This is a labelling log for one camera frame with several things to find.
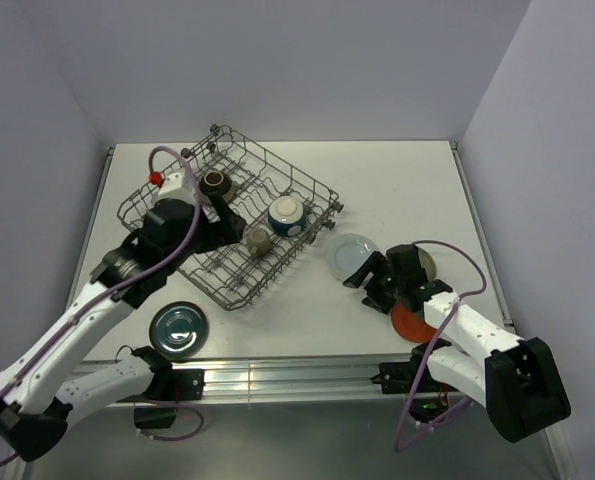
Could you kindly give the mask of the grey ceramic mug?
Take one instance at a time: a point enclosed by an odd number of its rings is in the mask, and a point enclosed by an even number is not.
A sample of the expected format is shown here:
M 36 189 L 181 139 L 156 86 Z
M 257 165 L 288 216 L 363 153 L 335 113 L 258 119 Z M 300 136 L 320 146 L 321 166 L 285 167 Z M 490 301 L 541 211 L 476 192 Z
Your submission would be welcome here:
M 245 235 L 245 246 L 252 257 L 265 256 L 272 248 L 269 232 L 261 227 L 249 230 Z

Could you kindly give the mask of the brown bowl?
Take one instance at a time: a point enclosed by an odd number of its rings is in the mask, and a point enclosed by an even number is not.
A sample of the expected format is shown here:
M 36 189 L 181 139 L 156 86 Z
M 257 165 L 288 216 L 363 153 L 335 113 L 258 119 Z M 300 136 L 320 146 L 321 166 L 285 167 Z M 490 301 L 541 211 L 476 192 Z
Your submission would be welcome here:
M 237 186 L 231 177 L 221 170 L 207 171 L 199 181 L 200 196 L 203 204 L 210 204 L 209 195 L 219 194 L 225 202 L 230 202 L 236 195 Z

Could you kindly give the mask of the teal bowl cream inside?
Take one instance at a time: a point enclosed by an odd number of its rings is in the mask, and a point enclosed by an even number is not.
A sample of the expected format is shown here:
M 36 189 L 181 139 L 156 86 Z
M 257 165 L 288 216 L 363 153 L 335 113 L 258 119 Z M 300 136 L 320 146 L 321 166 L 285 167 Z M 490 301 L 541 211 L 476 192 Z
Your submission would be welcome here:
M 281 237 L 299 235 L 306 227 L 303 203 L 291 195 L 276 198 L 268 207 L 267 221 L 271 230 Z

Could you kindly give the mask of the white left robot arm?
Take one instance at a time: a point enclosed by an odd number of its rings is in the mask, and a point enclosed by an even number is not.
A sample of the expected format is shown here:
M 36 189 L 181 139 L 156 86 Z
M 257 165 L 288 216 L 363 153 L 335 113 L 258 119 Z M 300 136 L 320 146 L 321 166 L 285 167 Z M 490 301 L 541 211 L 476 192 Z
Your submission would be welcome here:
M 151 347 L 76 381 L 71 372 L 191 255 L 237 244 L 246 221 L 217 194 L 218 218 L 178 199 L 158 201 L 93 270 L 44 336 L 0 372 L 0 436 L 26 462 L 48 453 L 80 420 L 126 398 L 161 401 L 174 390 L 172 364 Z

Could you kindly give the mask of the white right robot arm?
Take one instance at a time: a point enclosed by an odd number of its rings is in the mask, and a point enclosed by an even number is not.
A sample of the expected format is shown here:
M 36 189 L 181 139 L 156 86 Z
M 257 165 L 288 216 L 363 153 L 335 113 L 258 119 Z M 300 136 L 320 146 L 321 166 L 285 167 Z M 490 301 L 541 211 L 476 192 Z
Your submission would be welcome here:
M 457 293 L 432 279 L 422 266 L 424 241 L 373 252 L 343 284 L 365 291 L 363 304 L 381 313 L 401 307 L 433 329 L 417 342 L 402 374 L 382 370 L 373 382 L 406 396 L 400 420 L 420 428 L 408 440 L 397 436 L 402 452 L 431 429 L 472 403 L 481 405 L 493 427 L 516 443 L 570 417 L 571 404 L 550 347 L 540 338 L 524 339 L 467 304 L 488 283 Z

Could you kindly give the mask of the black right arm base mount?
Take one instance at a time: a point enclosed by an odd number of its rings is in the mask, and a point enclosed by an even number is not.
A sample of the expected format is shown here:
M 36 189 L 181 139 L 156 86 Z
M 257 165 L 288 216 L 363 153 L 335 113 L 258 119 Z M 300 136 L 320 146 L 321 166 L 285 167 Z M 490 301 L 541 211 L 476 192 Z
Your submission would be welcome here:
M 378 373 L 371 377 L 370 381 L 373 385 L 379 385 L 384 395 L 407 396 L 410 394 L 416 373 L 417 364 L 414 361 L 382 362 L 378 365 Z M 456 404 L 452 405 L 450 393 L 454 392 L 456 392 L 455 388 L 433 380 L 425 372 L 411 403 L 408 419 L 416 426 L 420 426 L 431 423 L 447 412 L 448 415 L 439 422 L 439 425 L 449 422 L 472 405 L 472 402 L 460 408 L 457 408 Z

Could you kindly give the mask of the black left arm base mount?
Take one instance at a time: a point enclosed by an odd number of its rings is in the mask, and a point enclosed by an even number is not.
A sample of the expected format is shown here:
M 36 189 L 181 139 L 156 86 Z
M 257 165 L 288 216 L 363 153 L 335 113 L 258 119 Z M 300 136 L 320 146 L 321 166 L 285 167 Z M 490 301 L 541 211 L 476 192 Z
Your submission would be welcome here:
M 154 372 L 146 390 L 129 397 L 129 400 L 137 403 L 149 404 L 149 407 L 133 409 L 133 424 L 137 434 L 160 442 L 177 442 L 197 436 L 203 430 L 205 416 L 196 407 L 183 403 L 202 399 L 205 371 L 201 368 L 174 369 L 168 359 L 148 346 L 132 348 L 123 345 L 116 354 L 115 362 L 118 362 L 119 353 L 124 348 L 130 351 L 127 359 L 139 358 Z M 177 437 L 157 433 L 157 430 L 171 428 L 183 411 L 190 412 L 197 419 L 197 426 L 191 432 Z

